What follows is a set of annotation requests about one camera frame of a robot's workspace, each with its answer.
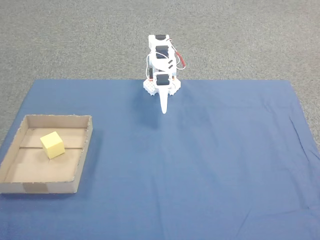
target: cable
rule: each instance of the cable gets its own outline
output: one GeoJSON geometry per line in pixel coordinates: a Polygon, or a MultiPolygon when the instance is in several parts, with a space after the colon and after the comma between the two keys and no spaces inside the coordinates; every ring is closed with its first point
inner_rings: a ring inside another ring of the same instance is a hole
{"type": "Polygon", "coordinates": [[[177,49],[176,49],[176,48],[174,47],[174,45],[172,44],[172,39],[171,39],[171,38],[168,38],[167,41],[170,41],[171,46],[172,46],[173,50],[175,51],[175,54],[178,56],[178,62],[176,63],[176,65],[178,65],[178,64],[180,63],[180,61],[181,61],[182,66],[183,66],[183,68],[176,67],[176,69],[178,69],[178,70],[183,70],[183,69],[185,69],[185,68],[186,68],[186,63],[185,63],[183,57],[181,56],[181,54],[177,51],[177,49]]]}

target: cardboard tray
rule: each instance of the cardboard tray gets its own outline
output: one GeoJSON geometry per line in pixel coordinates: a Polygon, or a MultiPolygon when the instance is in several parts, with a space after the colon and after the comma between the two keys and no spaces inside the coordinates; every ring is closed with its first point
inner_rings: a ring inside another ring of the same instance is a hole
{"type": "Polygon", "coordinates": [[[0,193],[76,193],[92,131],[89,115],[26,115],[0,165],[0,193]],[[65,153],[50,160],[40,138],[54,131],[65,153]]]}

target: yellow cube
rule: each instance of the yellow cube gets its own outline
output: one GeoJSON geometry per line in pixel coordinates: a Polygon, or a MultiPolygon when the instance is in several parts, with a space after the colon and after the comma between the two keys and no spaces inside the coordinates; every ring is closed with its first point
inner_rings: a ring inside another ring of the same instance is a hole
{"type": "Polygon", "coordinates": [[[43,150],[49,159],[64,154],[66,152],[65,145],[56,131],[40,138],[43,150]]]}

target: red wire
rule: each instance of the red wire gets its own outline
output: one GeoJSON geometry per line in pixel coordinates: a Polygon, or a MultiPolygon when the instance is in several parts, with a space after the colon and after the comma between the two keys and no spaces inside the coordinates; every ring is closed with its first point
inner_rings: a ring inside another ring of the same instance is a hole
{"type": "Polygon", "coordinates": [[[186,63],[185,63],[185,60],[183,59],[183,57],[181,56],[181,54],[177,51],[175,53],[177,54],[178,58],[180,59],[182,66],[185,67],[186,63]]]}

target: foam cube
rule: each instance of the foam cube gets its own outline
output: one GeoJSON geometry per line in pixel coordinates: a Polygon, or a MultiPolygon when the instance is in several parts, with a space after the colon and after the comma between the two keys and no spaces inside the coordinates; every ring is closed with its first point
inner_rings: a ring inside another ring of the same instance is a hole
{"type": "Polygon", "coordinates": [[[56,131],[40,138],[43,150],[49,159],[53,159],[66,152],[65,145],[56,131]]]}

